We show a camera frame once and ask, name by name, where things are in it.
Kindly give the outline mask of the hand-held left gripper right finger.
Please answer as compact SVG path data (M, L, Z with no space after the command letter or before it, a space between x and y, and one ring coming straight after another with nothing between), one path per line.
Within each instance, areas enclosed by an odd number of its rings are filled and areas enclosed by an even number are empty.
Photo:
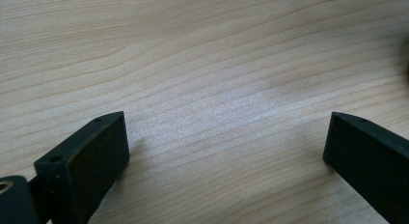
M323 160L390 224L409 224L409 140L334 112Z

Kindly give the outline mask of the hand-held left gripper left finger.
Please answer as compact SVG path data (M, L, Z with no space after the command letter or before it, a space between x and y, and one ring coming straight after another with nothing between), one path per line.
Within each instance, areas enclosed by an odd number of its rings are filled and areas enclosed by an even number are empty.
M35 162L40 221L87 224L130 158L124 113L91 120Z

